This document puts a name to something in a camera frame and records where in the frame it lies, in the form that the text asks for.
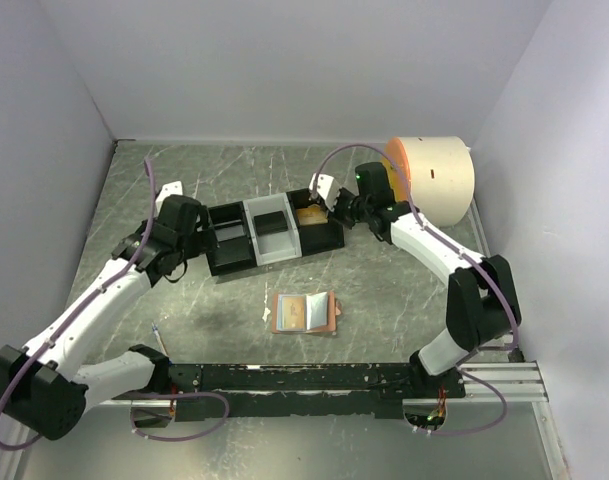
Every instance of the beige cylinder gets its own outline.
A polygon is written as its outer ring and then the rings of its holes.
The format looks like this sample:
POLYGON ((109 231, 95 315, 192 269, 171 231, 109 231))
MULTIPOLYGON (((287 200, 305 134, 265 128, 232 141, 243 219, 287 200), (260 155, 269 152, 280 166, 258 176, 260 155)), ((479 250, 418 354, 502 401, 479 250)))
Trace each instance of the beige cylinder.
MULTIPOLYGON (((410 182, 413 202, 438 227, 459 222, 473 200, 475 172, 471 155, 458 137, 393 137, 386 153, 410 182)), ((395 169, 382 158, 398 201, 406 199, 395 169)))

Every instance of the gray marble surface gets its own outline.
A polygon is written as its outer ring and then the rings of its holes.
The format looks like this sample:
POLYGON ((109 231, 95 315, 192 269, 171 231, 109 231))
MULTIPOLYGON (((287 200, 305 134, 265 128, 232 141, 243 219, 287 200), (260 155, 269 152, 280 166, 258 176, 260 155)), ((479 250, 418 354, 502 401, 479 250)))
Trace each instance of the gray marble surface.
MULTIPOLYGON (((185 194, 208 206, 304 188, 330 147, 150 146, 121 143, 113 158, 71 300, 98 274, 119 240, 145 217, 147 178, 142 159, 154 161, 158 186, 181 180, 185 194)), ((378 161, 375 153, 348 150, 326 170, 356 191, 353 169, 378 161)), ((445 232, 480 249, 472 215, 445 232)), ((418 260, 380 243, 364 225, 346 231, 343 249, 210 276, 206 258, 191 261, 172 285, 161 281, 108 331, 87 359, 95 363, 144 343, 157 347, 155 321, 175 362, 278 364, 404 361, 444 327, 446 289, 418 260), (275 292, 334 290, 342 303, 335 335, 275 335, 270 331, 275 292)), ((487 355, 484 361, 506 361, 487 355)))
MULTIPOLYGON (((449 427, 497 418, 500 405, 452 404, 449 427)), ((551 480, 533 407, 511 403, 501 425, 477 435, 413 435, 401 420, 369 415, 233 418, 199 440, 145 441, 129 409, 100 406, 64 440, 37 442, 17 480, 551 480)), ((160 435, 210 426, 173 423, 160 435)))

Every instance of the white wall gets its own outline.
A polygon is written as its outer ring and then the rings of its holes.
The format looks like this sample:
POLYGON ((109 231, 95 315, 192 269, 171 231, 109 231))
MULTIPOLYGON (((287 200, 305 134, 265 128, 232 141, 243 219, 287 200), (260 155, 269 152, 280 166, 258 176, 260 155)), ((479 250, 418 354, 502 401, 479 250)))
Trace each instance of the white wall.
POLYGON ((41 0, 117 138, 479 129, 550 0, 41 0))
POLYGON ((556 0, 473 148, 578 479, 609 478, 609 0, 556 0))
POLYGON ((0 347, 59 314, 111 139, 35 0, 0 0, 0 347))

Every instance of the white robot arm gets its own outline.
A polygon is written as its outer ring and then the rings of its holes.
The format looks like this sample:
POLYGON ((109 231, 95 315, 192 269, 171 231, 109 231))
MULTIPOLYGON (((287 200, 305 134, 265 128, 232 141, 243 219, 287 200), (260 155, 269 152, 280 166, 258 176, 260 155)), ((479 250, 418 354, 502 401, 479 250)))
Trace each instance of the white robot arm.
POLYGON ((359 195, 355 196, 329 175, 316 175, 309 189, 330 219, 352 228, 369 225, 375 236, 410 253, 448 287, 446 328, 429 344, 411 356, 429 376, 453 368, 480 346, 510 331, 509 320, 492 292, 487 290, 471 261, 483 268, 499 284, 517 323, 521 317, 508 262, 499 255, 485 258, 448 237, 420 212, 417 216, 407 202, 396 203, 384 167, 367 163, 356 168, 359 195), (428 230, 447 240, 453 249, 428 230))
POLYGON ((10 346, 0 350, 1 398, 19 368, 45 343, 52 343, 53 332, 71 312, 91 293, 101 291, 33 364, 4 409, 48 439, 68 433, 84 412, 105 400, 133 390, 159 391, 168 384, 168 358, 145 345, 134 346, 118 358, 82 367, 90 348, 138 298, 178 265, 217 248, 207 208, 182 196, 179 182, 165 185, 157 200, 158 215, 149 240, 123 276, 103 288, 132 258, 144 224, 120 242, 97 278, 53 324, 21 350, 10 346))

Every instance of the marble floor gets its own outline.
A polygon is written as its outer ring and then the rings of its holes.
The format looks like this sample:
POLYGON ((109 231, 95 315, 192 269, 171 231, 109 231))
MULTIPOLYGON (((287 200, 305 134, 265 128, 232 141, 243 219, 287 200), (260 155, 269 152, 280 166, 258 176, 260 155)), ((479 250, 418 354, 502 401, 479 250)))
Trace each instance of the marble floor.
MULTIPOLYGON (((158 185, 181 180, 185 194, 214 206, 308 185, 331 147, 142 145, 121 142, 89 230, 71 292, 79 296, 98 274, 119 240, 146 216, 147 177, 142 159, 154 161, 158 185)), ((375 153, 347 150, 327 167, 356 191, 353 169, 378 161, 375 153)), ((444 229, 469 248, 481 250, 481 228, 469 212, 444 229)), ((404 361, 444 327, 446 290, 418 260, 378 242, 358 225, 346 246, 226 277, 210 276, 206 258, 191 261, 177 284, 161 281, 136 302, 94 347, 88 363, 115 357, 144 343, 157 347, 158 324, 174 362, 279 364, 302 362, 404 361), (337 332, 329 336, 275 335, 270 316, 275 292, 334 290, 342 303, 337 332)), ((506 361, 486 355, 484 361, 506 361)))

